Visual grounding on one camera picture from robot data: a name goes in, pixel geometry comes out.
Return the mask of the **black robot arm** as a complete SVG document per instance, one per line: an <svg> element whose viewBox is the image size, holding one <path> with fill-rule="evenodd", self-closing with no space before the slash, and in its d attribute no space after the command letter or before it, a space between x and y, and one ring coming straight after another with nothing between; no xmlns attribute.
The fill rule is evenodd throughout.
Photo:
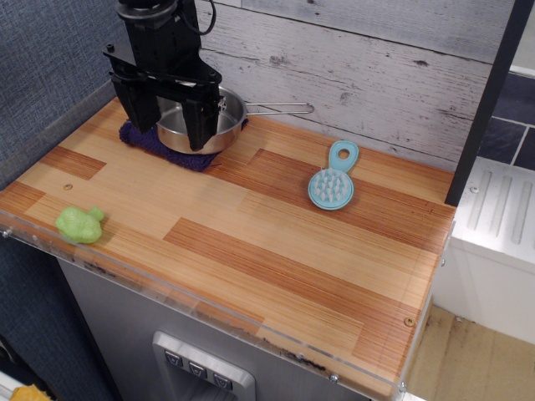
<svg viewBox="0 0 535 401"><path fill-rule="evenodd" d="M161 119L158 101L179 103L189 146L201 150L216 134L222 76L200 56L193 1L119 1L128 45L107 44L111 81L131 123L142 133Z"/></svg>

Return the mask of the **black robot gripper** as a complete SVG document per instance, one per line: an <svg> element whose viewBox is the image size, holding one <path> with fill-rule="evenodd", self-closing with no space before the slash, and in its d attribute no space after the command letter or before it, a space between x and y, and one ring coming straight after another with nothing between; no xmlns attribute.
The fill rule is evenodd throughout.
<svg viewBox="0 0 535 401"><path fill-rule="evenodd" d="M189 146L200 151L217 133L222 76L202 60L195 11L118 11L127 44L108 43L103 55L130 122L141 133L161 118L158 98L181 104Z"/></svg>

